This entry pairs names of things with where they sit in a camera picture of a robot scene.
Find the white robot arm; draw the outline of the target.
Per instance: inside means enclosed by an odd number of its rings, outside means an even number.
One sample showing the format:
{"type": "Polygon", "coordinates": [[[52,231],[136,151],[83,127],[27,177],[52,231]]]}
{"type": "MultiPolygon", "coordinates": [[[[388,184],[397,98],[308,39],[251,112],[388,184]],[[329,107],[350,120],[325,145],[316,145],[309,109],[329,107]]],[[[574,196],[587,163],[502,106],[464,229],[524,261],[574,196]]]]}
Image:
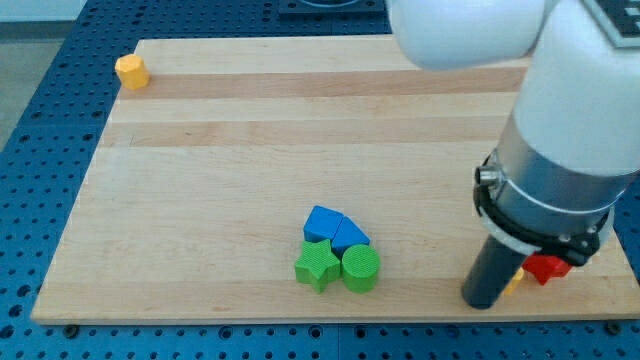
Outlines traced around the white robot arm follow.
{"type": "Polygon", "coordinates": [[[429,71],[530,58],[475,174],[481,259],[587,263],[639,174],[638,51],[610,40],[589,1],[400,0],[387,11],[405,56],[429,71]]]}

